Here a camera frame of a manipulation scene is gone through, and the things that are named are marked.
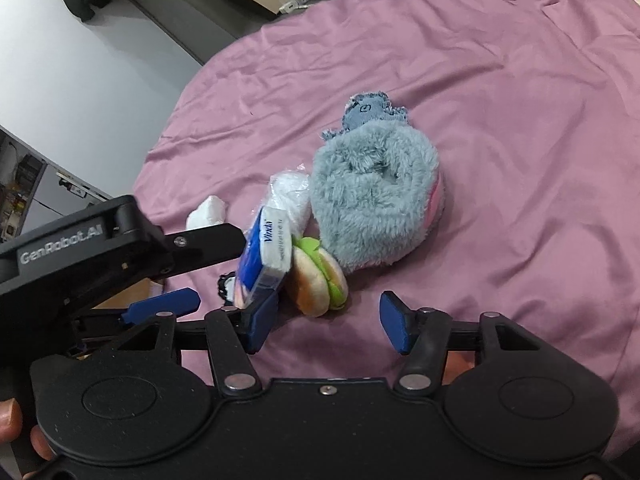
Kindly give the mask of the person's left hand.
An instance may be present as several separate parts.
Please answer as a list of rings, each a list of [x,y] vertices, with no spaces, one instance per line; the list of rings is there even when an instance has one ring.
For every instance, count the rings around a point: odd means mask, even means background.
[[[14,441],[22,431],[23,414],[20,404],[15,399],[0,402],[0,437],[1,443]],[[39,426],[33,426],[30,430],[30,443],[35,452],[44,460],[53,460],[54,452],[44,437]]]

